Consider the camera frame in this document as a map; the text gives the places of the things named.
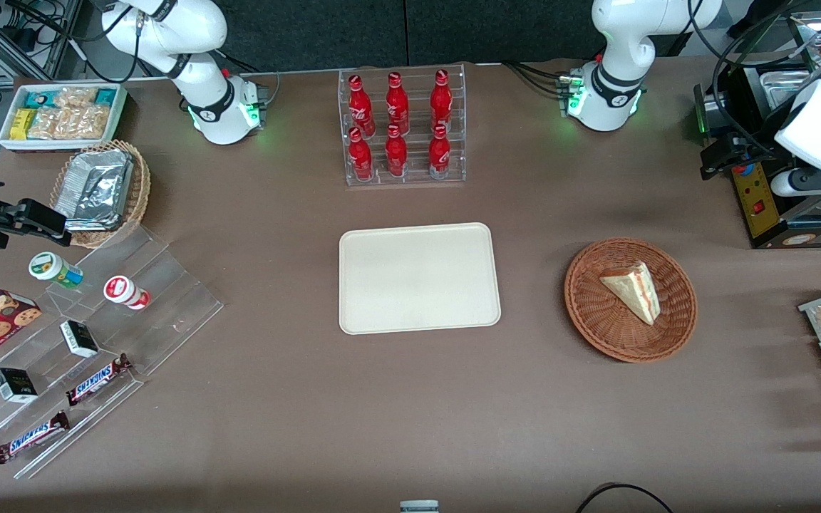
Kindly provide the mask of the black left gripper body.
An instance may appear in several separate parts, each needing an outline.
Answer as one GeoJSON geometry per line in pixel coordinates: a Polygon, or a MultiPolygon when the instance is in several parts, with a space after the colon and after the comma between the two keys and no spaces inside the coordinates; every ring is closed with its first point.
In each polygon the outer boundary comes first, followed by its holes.
{"type": "Polygon", "coordinates": [[[733,165],[734,175],[748,176],[755,171],[756,165],[775,159],[775,140],[772,134],[761,134],[759,138],[733,134],[733,143],[734,148],[740,150],[738,160],[733,165]]]}

